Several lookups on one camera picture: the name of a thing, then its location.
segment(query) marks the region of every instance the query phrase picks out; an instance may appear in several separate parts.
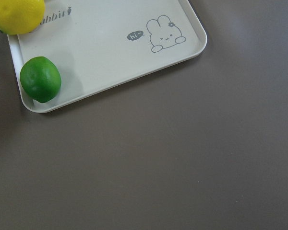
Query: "bunny paw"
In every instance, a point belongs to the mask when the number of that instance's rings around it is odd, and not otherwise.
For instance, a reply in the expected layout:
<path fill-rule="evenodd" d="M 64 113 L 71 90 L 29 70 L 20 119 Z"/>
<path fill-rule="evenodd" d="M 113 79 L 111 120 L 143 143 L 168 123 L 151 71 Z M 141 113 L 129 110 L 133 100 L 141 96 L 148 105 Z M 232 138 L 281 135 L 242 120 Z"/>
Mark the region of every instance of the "bunny paw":
<path fill-rule="evenodd" d="M 185 41 L 186 41 L 186 38 L 184 36 L 181 36 L 181 37 L 178 37 L 178 38 L 175 39 L 175 42 L 177 44 L 183 43 Z"/>
<path fill-rule="evenodd" d="M 154 46 L 154 47 L 152 48 L 152 52 L 153 52 L 153 53 L 157 53 L 157 52 L 159 52 L 161 49 L 163 49 L 163 47 L 162 47 L 161 45 L 157 45 L 157 46 Z"/>

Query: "green lime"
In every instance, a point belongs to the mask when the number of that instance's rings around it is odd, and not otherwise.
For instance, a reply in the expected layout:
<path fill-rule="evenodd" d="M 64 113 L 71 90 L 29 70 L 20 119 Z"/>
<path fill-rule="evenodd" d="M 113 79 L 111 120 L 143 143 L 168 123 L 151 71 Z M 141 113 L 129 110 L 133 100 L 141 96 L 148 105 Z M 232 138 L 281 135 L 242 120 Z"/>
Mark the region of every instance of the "green lime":
<path fill-rule="evenodd" d="M 20 71 L 20 83 L 34 100 L 45 103 L 54 98 L 61 87 L 57 67 L 46 57 L 34 57 Z"/>

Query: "white tray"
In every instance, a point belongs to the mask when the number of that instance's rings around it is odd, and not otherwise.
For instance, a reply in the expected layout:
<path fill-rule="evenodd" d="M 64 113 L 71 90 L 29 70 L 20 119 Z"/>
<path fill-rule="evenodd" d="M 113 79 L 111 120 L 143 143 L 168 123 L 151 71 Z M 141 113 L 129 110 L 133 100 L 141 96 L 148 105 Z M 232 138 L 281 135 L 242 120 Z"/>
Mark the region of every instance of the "white tray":
<path fill-rule="evenodd" d="M 188 0 L 52 0 L 31 33 L 8 36 L 21 99 L 46 113 L 199 55 L 206 33 Z M 19 74 L 45 56 L 59 69 L 59 94 L 32 100 Z"/>

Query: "yellow lemon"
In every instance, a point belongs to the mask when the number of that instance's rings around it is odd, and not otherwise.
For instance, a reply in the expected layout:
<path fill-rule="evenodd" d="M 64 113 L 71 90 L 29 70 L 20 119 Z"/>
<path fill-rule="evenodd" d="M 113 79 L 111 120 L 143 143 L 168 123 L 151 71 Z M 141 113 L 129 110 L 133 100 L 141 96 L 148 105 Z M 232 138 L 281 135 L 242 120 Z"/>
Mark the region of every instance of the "yellow lemon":
<path fill-rule="evenodd" d="M 0 0 L 0 30 L 8 35 L 26 34 L 43 20 L 44 0 Z"/>

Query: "speech bubble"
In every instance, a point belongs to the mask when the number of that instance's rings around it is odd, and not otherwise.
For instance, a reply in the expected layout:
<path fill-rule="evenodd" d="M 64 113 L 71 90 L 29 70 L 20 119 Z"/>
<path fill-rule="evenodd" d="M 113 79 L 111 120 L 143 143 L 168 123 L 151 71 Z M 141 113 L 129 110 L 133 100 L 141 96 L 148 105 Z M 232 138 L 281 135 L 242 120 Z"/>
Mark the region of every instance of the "speech bubble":
<path fill-rule="evenodd" d="M 128 34 L 127 38 L 128 40 L 135 41 L 135 40 L 138 40 L 142 36 L 144 36 L 144 32 L 141 30 L 138 30 L 138 31 Z"/>

